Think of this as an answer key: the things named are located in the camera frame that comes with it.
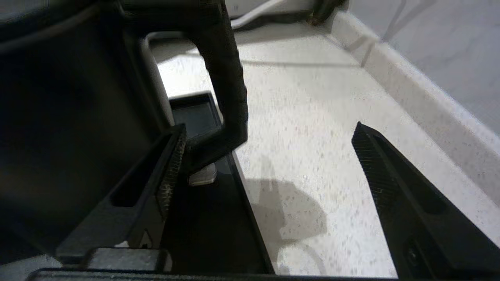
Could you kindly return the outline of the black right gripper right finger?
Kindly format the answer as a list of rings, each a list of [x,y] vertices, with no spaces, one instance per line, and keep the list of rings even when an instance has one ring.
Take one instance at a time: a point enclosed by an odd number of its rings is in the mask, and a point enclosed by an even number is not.
[[[380,132],[358,122],[352,146],[398,277],[499,280],[499,247]]]

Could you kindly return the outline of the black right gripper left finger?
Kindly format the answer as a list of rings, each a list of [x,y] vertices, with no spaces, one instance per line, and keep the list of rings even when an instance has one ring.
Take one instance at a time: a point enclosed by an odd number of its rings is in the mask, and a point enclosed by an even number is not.
[[[56,258],[71,264],[97,248],[159,248],[185,147],[185,125],[163,133],[57,247]]]

